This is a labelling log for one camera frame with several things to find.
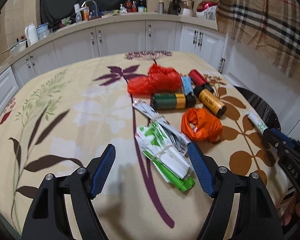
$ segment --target plaid fabric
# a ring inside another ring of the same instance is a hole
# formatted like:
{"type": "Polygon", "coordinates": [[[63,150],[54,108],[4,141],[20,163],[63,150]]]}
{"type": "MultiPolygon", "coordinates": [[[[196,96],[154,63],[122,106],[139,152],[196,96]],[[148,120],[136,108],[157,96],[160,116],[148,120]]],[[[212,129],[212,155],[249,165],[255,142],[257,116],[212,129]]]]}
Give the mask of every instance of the plaid fabric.
{"type": "Polygon", "coordinates": [[[296,0],[219,0],[218,29],[261,52],[300,83],[300,6],[296,0]]]}

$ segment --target metal screw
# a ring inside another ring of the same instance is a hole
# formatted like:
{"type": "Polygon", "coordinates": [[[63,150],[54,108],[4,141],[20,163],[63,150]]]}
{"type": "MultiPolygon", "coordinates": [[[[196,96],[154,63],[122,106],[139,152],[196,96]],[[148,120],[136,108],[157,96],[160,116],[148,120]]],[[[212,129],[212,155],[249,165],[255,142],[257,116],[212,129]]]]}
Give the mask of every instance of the metal screw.
{"type": "Polygon", "coordinates": [[[219,167],[219,171],[221,173],[226,173],[228,171],[228,169],[226,167],[221,166],[221,167],[219,167]]]}
{"type": "Polygon", "coordinates": [[[51,180],[53,178],[53,175],[51,173],[47,174],[46,180],[51,180]]]}
{"type": "Polygon", "coordinates": [[[254,179],[258,179],[258,178],[259,178],[259,174],[256,173],[256,172],[253,172],[253,173],[251,174],[251,176],[252,176],[254,179]]]}
{"type": "Polygon", "coordinates": [[[79,168],[78,170],[77,170],[77,173],[78,174],[84,174],[86,172],[86,169],[85,168],[79,168]]]}

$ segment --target table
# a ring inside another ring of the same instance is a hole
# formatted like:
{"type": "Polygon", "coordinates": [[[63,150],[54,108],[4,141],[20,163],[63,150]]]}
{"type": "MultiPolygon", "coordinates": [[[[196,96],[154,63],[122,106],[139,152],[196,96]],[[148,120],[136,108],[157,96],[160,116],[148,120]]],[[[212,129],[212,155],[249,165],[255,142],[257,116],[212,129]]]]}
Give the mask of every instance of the table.
{"type": "MultiPolygon", "coordinates": [[[[78,62],[38,76],[2,113],[0,213],[18,232],[22,232],[32,198],[47,173],[69,175],[100,156],[111,143],[116,159],[102,193],[92,201],[108,238],[196,239],[212,200],[197,179],[186,193],[165,183],[150,161],[135,150],[135,126],[146,125],[147,119],[132,109],[136,98],[127,93],[127,82],[146,74],[153,62],[182,74],[197,69],[206,76],[227,111],[220,118],[220,140],[199,142],[199,146],[233,173],[258,172],[274,203],[280,203],[288,179],[247,119],[249,112],[256,112],[229,81],[190,53],[128,53],[78,62]]],[[[184,111],[163,114],[180,129],[184,111]]],[[[225,239],[233,232],[238,203],[236,195],[225,239]]],[[[66,208],[73,236],[81,239],[69,195],[66,208]]]]}

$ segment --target red plastic bag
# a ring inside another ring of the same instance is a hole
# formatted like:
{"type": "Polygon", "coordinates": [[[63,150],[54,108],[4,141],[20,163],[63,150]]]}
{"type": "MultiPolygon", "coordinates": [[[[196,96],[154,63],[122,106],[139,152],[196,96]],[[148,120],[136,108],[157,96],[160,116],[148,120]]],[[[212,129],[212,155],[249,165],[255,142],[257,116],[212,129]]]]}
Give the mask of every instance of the red plastic bag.
{"type": "Polygon", "coordinates": [[[181,132],[192,141],[208,139],[210,142],[214,142],[222,132],[222,124],[208,110],[190,108],[182,116],[181,132]]]}
{"type": "Polygon", "coordinates": [[[140,76],[128,81],[128,93],[133,95],[151,95],[158,91],[176,91],[182,85],[180,74],[172,67],[165,68],[153,64],[148,77],[140,76]]]}

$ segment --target kitchen cabinet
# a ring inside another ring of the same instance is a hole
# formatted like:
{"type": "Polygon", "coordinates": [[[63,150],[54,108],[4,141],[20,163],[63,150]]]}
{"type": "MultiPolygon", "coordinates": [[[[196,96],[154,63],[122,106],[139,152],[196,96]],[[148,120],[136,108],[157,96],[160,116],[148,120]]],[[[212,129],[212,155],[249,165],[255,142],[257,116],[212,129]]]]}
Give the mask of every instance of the kitchen cabinet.
{"type": "Polygon", "coordinates": [[[100,57],[146,50],[145,24],[135,21],[96,27],[100,57]]]}
{"type": "Polygon", "coordinates": [[[18,89],[12,69],[9,67],[0,75],[0,115],[18,89]]]}
{"type": "Polygon", "coordinates": [[[30,61],[30,55],[26,54],[11,66],[19,88],[22,88],[29,80],[36,77],[36,73],[30,61]]]}
{"type": "Polygon", "coordinates": [[[228,35],[222,57],[222,75],[233,85],[263,98],[277,114],[281,131],[289,134],[300,120],[300,85],[274,68],[261,53],[228,35]]]}
{"type": "Polygon", "coordinates": [[[146,50],[175,50],[176,22],[146,21],[146,50]]]}
{"type": "Polygon", "coordinates": [[[183,24],[180,51],[190,52],[217,69],[223,51],[224,35],[196,25],[183,24]]]}
{"type": "Polygon", "coordinates": [[[31,51],[29,56],[37,76],[59,67],[59,62],[57,60],[57,55],[52,41],[31,51]]]}
{"type": "Polygon", "coordinates": [[[95,27],[58,38],[53,45],[60,67],[99,57],[95,27]]]}

